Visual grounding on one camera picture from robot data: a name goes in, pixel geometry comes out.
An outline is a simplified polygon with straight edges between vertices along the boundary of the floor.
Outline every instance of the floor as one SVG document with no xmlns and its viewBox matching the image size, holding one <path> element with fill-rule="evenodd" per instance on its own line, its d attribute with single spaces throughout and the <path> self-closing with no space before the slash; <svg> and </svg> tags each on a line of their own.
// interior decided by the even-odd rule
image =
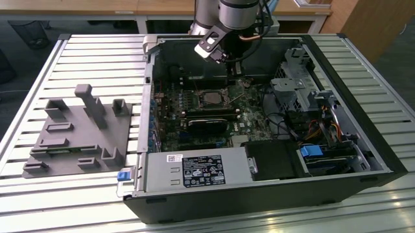
<svg viewBox="0 0 415 233">
<path fill-rule="evenodd" d="M 30 89 L 32 83 L 41 70 L 53 44 L 61 33 L 72 34 L 128 34 L 137 33 L 134 27 L 114 28 L 110 22 L 89 25 L 85 21 L 52 21 L 46 35 L 50 44 L 41 50 L 30 50 L 18 38 L 6 21 L 0 21 L 0 50 L 2 50 L 12 67 L 17 72 L 17 78 L 5 84 L 0 84 L 0 139 L 13 120 L 20 104 L 25 98 L 25 90 Z M 397 36 L 393 44 L 384 52 L 376 69 L 384 76 L 403 99 L 415 108 L 415 17 L 407 25 L 405 31 Z"/>
</svg>

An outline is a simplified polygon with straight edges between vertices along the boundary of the warning label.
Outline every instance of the warning label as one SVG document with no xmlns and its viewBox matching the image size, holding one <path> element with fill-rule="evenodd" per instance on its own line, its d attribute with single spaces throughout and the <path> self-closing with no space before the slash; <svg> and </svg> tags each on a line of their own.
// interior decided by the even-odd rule
<svg viewBox="0 0 415 233">
<path fill-rule="evenodd" d="M 181 159 L 185 188 L 225 184 L 220 155 Z"/>
</svg>

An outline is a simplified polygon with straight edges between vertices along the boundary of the metal bracket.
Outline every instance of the metal bracket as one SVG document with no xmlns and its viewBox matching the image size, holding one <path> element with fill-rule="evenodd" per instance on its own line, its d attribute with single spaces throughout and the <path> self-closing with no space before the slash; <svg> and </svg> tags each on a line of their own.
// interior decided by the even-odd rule
<svg viewBox="0 0 415 233">
<path fill-rule="evenodd" d="M 271 84 L 275 91 L 295 91 L 305 88 L 303 82 L 293 79 L 272 79 Z"/>
<path fill-rule="evenodd" d="M 149 54 L 152 51 L 152 48 L 158 45 L 158 37 L 157 35 L 146 35 L 142 39 L 142 51 L 144 54 Z"/>
</svg>

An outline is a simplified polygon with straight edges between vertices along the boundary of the black cable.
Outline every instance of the black cable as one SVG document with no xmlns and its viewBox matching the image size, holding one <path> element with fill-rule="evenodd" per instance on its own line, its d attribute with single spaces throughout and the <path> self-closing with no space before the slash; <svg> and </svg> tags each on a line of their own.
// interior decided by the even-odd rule
<svg viewBox="0 0 415 233">
<path fill-rule="evenodd" d="M 196 23 L 196 9 L 197 8 L 197 0 L 194 0 L 194 12 L 193 12 L 193 23 Z"/>
<path fill-rule="evenodd" d="M 264 31 L 263 34 L 260 35 L 261 38 L 268 34 L 268 32 L 269 32 L 269 30 L 271 30 L 271 24 L 272 24 L 272 15 L 271 15 L 269 7 L 268 7 L 268 4 L 267 4 L 267 0 L 264 0 L 264 6 L 265 6 L 267 14 L 268 14 L 268 25 L 267 25 L 265 31 Z"/>
<path fill-rule="evenodd" d="M 267 5 L 267 0 L 263 0 L 263 4 L 264 4 L 264 6 L 265 6 L 265 10 L 267 10 L 267 14 L 268 14 L 268 20 L 269 20 L 269 22 L 268 22 L 268 26 L 267 26 L 267 29 L 265 29 L 265 31 L 263 31 L 263 33 L 260 34 L 260 39 L 259 39 L 259 41 L 257 41 L 257 43 L 256 43 L 256 45 L 255 45 L 255 47 L 253 47 L 253 49 L 249 51 L 249 52 L 247 52 L 240 58 L 236 58 L 236 59 L 231 59 L 231 60 L 228 60 L 228 59 L 225 59 L 223 62 L 225 62 L 225 63 L 231 63 L 231 62 L 240 62 L 240 61 L 243 61 L 243 60 L 245 60 L 255 52 L 256 52 L 256 50 L 259 49 L 259 47 L 260 47 L 260 44 L 261 44 L 261 38 L 268 34 L 268 32 L 269 32 L 269 29 L 271 29 L 271 22 L 272 22 L 272 19 L 271 19 L 271 11 L 269 11 L 269 7 L 268 7 L 268 5 Z M 264 12 L 263 12 L 263 10 L 261 10 L 261 5 L 259 4 L 259 6 L 260 6 L 260 14 L 261 14 L 261 24 L 264 25 Z"/>
<path fill-rule="evenodd" d="M 240 58 L 231 59 L 231 60 L 225 59 L 224 62 L 231 63 L 231 62 L 240 62 L 240 61 L 245 60 L 259 49 L 260 43 L 261 43 L 261 39 L 257 40 L 257 43 L 256 43 L 253 49 L 251 49 L 251 51 L 247 52 Z"/>
</svg>

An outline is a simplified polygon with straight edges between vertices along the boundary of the slotted aluminum platform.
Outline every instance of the slotted aluminum platform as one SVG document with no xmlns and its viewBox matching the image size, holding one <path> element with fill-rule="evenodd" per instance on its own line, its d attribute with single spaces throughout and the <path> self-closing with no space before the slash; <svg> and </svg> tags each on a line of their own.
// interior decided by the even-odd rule
<svg viewBox="0 0 415 233">
<path fill-rule="evenodd" d="M 102 103 L 133 104 L 125 166 L 136 163 L 142 35 L 72 35 L 56 43 L 0 143 L 0 232 L 389 232 L 415 225 L 415 114 L 347 39 L 313 36 L 409 174 L 341 203 L 165 225 L 145 225 L 121 203 L 116 172 L 24 179 L 22 165 L 46 114 L 46 99 L 80 105 L 73 89 L 93 86 Z"/>
</svg>

